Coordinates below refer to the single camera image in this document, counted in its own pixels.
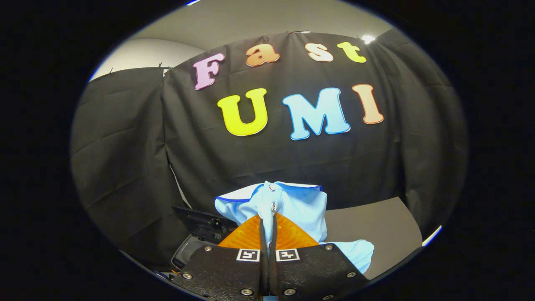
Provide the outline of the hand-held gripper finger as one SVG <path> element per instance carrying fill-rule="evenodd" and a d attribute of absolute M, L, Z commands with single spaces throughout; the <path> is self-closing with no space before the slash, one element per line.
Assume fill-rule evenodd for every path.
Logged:
<path fill-rule="evenodd" d="M 241 225 L 193 216 L 196 242 L 183 243 L 172 259 L 170 282 L 204 301 L 260 301 L 269 291 L 262 219 Z"/>
<path fill-rule="evenodd" d="M 279 301 L 337 301 L 369 284 L 333 243 L 319 244 L 276 213 L 270 246 L 270 293 Z"/>

